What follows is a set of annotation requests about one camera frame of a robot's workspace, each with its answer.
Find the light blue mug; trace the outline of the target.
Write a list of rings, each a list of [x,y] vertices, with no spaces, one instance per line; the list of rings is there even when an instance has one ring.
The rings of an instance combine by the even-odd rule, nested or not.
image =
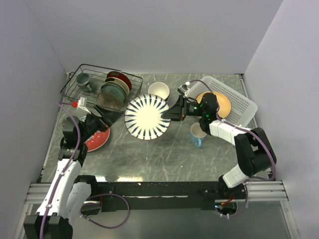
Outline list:
[[[193,144],[195,144],[196,147],[201,147],[202,142],[206,137],[206,133],[201,129],[200,124],[194,123],[190,128],[190,138]]]

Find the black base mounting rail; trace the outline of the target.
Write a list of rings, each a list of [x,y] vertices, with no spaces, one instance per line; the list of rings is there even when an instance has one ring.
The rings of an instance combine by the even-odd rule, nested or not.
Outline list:
[[[218,200],[243,199],[243,187],[222,192],[216,181],[195,182],[98,182],[88,198],[102,212],[155,209],[214,210]]]

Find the cream plate in rack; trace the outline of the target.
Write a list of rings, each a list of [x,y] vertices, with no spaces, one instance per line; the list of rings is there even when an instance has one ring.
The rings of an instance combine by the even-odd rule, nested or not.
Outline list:
[[[119,87],[121,87],[124,90],[124,92],[126,93],[127,96],[130,93],[129,86],[124,81],[122,81],[118,78],[114,78],[114,77],[106,78],[105,83],[114,83],[114,84],[118,85]]]

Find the dark red plate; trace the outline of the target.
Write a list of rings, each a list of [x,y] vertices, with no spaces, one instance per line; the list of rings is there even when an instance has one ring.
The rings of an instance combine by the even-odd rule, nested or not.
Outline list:
[[[132,83],[131,83],[130,79],[125,74],[123,74],[119,71],[111,71],[107,74],[107,78],[109,78],[109,77],[113,77],[113,78],[117,78],[117,79],[122,80],[129,87],[129,90],[132,89]]]

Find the grey ceramic mug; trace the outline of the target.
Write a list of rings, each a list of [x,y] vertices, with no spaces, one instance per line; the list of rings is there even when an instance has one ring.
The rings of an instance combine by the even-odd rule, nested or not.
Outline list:
[[[91,87],[91,83],[90,83],[90,75],[87,73],[80,73],[77,77],[76,77],[76,84],[77,86],[80,88],[80,90],[86,92],[86,93],[92,93],[93,89]]]

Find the clear brown glass plate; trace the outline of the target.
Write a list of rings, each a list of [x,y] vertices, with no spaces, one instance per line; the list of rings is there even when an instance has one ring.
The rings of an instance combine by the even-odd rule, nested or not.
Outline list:
[[[96,97],[97,105],[110,108],[113,110],[120,110],[122,108],[122,103],[120,100],[111,94],[100,92]]]

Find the teal patterned plate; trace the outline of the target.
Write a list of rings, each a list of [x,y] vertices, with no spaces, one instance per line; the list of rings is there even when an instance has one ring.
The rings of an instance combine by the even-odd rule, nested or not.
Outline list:
[[[117,98],[122,103],[124,103],[126,99],[126,93],[120,86],[116,84],[104,84],[101,87],[101,92],[112,95],[113,97]]]

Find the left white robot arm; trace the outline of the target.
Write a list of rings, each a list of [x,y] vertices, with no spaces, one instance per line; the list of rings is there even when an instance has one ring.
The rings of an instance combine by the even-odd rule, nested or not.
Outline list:
[[[28,239],[70,239],[73,223],[85,200],[99,194],[95,176],[81,176],[87,155],[86,141],[97,131],[106,131],[111,123],[97,116],[83,103],[72,106],[86,113],[84,121],[69,115],[63,127],[58,163],[49,190],[34,215],[25,217],[23,228]]]

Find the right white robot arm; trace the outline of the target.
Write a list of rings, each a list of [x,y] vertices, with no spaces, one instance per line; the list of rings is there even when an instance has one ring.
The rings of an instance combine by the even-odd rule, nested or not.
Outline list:
[[[212,190],[213,194],[228,199],[240,185],[256,178],[256,173],[267,168],[275,170],[277,160],[262,128],[249,129],[231,124],[222,119],[218,111],[217,96],[206,93],[200,102],[179,96],[175,105],[161,117],[171,121],[183,121],[186,116],[199,117],[199,127],[203,132],[235,146],[236,166],[220,176],[216,188]]]

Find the blue striped white plate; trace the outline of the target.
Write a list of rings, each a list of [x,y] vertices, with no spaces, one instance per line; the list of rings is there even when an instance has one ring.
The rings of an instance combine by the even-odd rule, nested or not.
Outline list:
[[[170,125],[162,115],[169,109],[167,102],[153,94],[140,95],[127,106],[124,121],[130,135],[140,140],[161,137]]]

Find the white plastic perforated bin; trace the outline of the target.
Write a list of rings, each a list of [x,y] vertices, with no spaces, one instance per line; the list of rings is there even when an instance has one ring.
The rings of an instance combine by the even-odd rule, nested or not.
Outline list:
[[[220,118],[224,118],[235,125],[242,125],[243,127],[249,124],[258,109],[253,101],[212,76],[204,76],[200,80],[207,86],[199,82],[199,80],[190,80],[188,97],[195,99],[201,93],[209,91],[209,87],[213,92],[223,94],[230,102],[229,114],[227,116],[220,116]]]

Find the white top bowl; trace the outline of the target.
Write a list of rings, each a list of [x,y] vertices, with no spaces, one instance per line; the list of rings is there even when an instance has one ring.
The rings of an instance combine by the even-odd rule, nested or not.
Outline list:
[[[169,98],[170,89],[163,82],[155,82],[149,86],[148,93],[159,96],[166,101]]]

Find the yellow plate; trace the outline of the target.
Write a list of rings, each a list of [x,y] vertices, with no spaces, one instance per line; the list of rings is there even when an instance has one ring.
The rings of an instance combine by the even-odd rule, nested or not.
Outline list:
[[[199,94],[195,98],[196,101],[198,103],[200,103],[205,94],[211,94],[211,92],[210,91],[206,91],[206,92],[203,92],[203,93]],[[217,101],[218,101],[218,105],[219,105],[219,110],[218,110],[217,114],[218,114],[219,118],[224,119],[231,112],[231,103],[230,103],[230,101],[228,100],[228,98],[224,94],[222,94],[220,92],[216,92],[216,91],[213,91],[213,94],[216,96]]]

